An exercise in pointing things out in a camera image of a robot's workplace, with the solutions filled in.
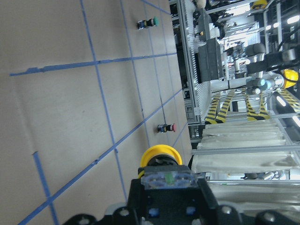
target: hazard stripe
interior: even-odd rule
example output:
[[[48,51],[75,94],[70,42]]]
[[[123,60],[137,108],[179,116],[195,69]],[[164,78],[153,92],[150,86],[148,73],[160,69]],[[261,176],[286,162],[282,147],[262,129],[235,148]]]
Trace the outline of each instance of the hazard stripe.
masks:
[[[217,123],[216,112],[217,112],[217,107],[219,104],[219,99],[220,99],[220,93],[214,95],[210,109],[207,113],[208,116],[206,116],[206,118],[205,118],[205,124],[216,124]]]
[[[248,95],[244,94],[246,106],[247,106],[247,120],[254,121],[254,120],[268,120],[270,118],[267,110],[264,107],[263,104],[263,94],[260,94],[260,109],[259,113],[256,113],[254,109],[252,108]]]
[[[281,89],[279,94],[288,102],[288,104],[293,108],[296,113],[300,113],[300,103],[299,100],[294,97],[289,91],[286,89]]]
[[[228,109],[229,109],[229,104],[231,102],[231,99],[233,98],[235,93],[235,90],[230,90],[230,92],[228,93],[225,102],[222,105],[222,108],[220,109],[216,119],[222,121],[223,123],[225,123],[226,121],[226,116],[228,113]]]

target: metal bar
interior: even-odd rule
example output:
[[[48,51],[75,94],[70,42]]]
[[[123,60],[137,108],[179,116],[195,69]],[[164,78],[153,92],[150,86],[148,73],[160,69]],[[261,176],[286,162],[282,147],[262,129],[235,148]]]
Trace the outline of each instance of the metal bar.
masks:
[[[263,12],[263,25],[264,25],[264,42],[266,45],[266,53],[268,54],[270,49],[269,49],[269,36],[266,30],[266,27],[268,26],[267,11]]]
[[[216,154],[278,152],[278,151],[300,151],[300,146],[299,145],[282,145],[282,146],[192,150],[192,155],[216,155]]]
[[[228,61],[227,61],[227,53],[223,53],[224,58],[224,67],[225,67],[225,73],[226,73],[226,80],[229,80],[229,70],[228,70]]]
[[[234,36],[234,35],[238,35],[238,34],[251,34],[251,33],[257,33],[257,32],[261,32],[264,30],[264,27],[261,27],[261,28],[258,28],[258,29],[255,29],[255,30],[247,30],[247,31],[244,31],[244,32],[241,32],[241,33],[237,33],[235,34],[236,31],[232,31],[232,32],[228,32],[226,33],[226,35],[228,36]]]
[[[169,5],[177,4],[177,0],[169,0]]]
[[[231,20],[231,19],[236,19],[236,18],[240,18],[240,17],[245,17],[245,16],[250,16],[252,13],[259,13],[262,12],[264,9],[260,8],[260,9],[256,9],[256,10],[250,10],[248,12],[245,12],[243,14],[240,15],[233,15],[233,16],[228,16],[222,19],[218,19],[218,22],[222,22],[222,21],[227,21],[227,20]]]
[[[264,8],[264,10],[267,10],[269,8],[269,6],[273,3],[274,0],[269,1],[269,3],[267,4],[266,8]]]
[[[246,116],[247,112],[231,112],[232,114],[227,114],[227,119],[234,116]]]
[[[241,118],[235,118],[235,119],[230,119],[230,118],[226,118],[226,123],[231,123],[231,122],[241,122],[241,121],[248,121],[247,117],[241,117]]]
[[[300,152],[298,151],[293,151],[294,154],[294,160],[300,165]]]
[[[280,1],[276,5],[276,11],[277,11],[277,22],[278,25],[278,45],[282,42],[282,26],[281,26],[281,5]]]
[[[285,113],[285,114],[275,114],[275,115],[270,115],[270,117],[276,118],[276,119],[283,119],[283,118],[291,118],[293,116],[298,116],[297,113]]]
[[[189,127],[195,126],[195,125],[201,125],[201,123],[199,123],[199,122],[190,122],[190,123],[188,123]]]
[[[300,180],[210,180],[208,183],[220,183],[220,184],[259,184],[259,185],[284,185],[284,184],[300,184]]]
[[[250,23],[244,23],[241,25],[237,25],[237,26],[232,26],[226,29],[226,31],[233,31],[233,30],[240,30],[240,28],[242,27],[243,29],[248,28],[248,27],[252,27],[256,22],[250,22]]]
[[[194,110],[194,107],[196,107],[195,104],[195,95],[194,95],[194,84],[192,82],[192,76],[193,76],[193,69],[192,69],[192,59],[190,54],[190,49],[188,46],[188,31],[187,28],[187,21],[185,18],[185,12],[184,12],[184,2],[179,0],[177,1],[177,11],[178,11],[178,17],[179,17],[179,24],[182,26],[182,29],[180,30],[181,33],[181,39],[182,39],[182,46],[183,46],[183,55],[184,55],[184,62],[187,68],[187,79],[189,82],[189,89],[190,89],[190,99],[192,103],[192,108]],[[198,122],[197,117],[194,115],[194,121]]]
[[[232,102],[239,102],[239,101],[244,101],[245,100],[245,97],[244,96],[234,96],[233,98],[232,98]],[[249,98],[249,100],[257,100],[255,97],[251,97],[251,98]]]
[[[247,3],[251,3],[251,2],[254,2],[254,1],[257,1],[257,0],[245,0],[245,1],[237,2],[237,3],[229,4],[228,6],[222,6],[222,7],[214,8],[214,9],[208,10],[206,12],[208,14],[211,14],[211,13],[219,12],[219,11],[226,10],[226,9],[229,9],[229,8],[232,8],[232,7],[236,7],[236,6],[239,6],[239,5],[244,5],[244,4],[247,4]]]
[[[279,121],[279,119],[277,118],[273,118],[273,120],[277,123],[280,131],[282,132],[282,134],[285,136],[285,140],[287,142],[287,144],[293,144],[292,140],[290,139],[289,135],[287,134],[287,132],[285,131],[285,128],[282,126],[281,122]]]

